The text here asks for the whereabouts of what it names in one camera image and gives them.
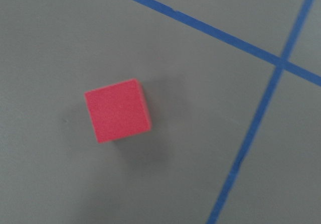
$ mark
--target foam block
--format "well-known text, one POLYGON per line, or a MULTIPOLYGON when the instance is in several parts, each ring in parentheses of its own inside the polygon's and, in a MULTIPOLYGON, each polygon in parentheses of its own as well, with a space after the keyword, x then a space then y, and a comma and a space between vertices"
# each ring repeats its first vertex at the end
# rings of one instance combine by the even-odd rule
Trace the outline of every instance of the foam block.
POLYGON ((85 99, 99 143, 151 130, 145 97, 137 79, 88 91, 85 99))

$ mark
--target red cube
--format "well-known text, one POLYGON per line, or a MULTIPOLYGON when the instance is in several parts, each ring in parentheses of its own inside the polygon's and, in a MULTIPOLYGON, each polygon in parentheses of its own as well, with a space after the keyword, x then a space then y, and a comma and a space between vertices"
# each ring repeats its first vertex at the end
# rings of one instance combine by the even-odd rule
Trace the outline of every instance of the red cube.
POLYGON ((137 79, 85 93, 88 111, 99 143, 151 130, 151 121, 137 79))

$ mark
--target cube top face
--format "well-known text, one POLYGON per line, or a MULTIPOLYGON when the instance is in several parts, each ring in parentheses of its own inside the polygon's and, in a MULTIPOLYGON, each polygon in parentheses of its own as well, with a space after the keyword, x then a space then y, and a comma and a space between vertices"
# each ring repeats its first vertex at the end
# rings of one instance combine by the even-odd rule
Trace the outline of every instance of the cube top face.
POLYGON ((99 143, 149 131, 151 121, 137 79, 130 79, 85 93, 99 143))

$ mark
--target red block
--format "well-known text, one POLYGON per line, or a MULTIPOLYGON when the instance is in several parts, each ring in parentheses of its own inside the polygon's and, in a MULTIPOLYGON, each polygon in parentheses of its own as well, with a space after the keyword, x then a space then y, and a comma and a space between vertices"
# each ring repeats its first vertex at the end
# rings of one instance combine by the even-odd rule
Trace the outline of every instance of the red block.
POLYGON ((99 143, 151 129, 146 101, 137 79, 88 91, 85 99, 99 143))

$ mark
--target gray floor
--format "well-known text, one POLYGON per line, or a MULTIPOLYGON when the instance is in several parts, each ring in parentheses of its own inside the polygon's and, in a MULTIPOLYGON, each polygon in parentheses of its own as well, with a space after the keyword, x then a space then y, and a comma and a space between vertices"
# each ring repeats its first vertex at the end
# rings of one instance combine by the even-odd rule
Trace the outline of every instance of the gray floor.
MULTIPOLYGON (((303 0, 158 1, 279 54, 303 0)), ((0 6, 0 223, 205 223, 273 66, 131 0, 0 6), (83 93, 133 77, 153 130, 97 144, 83 93)), ((319 223, 320 102, 285 73, 219 224, 319 223)))

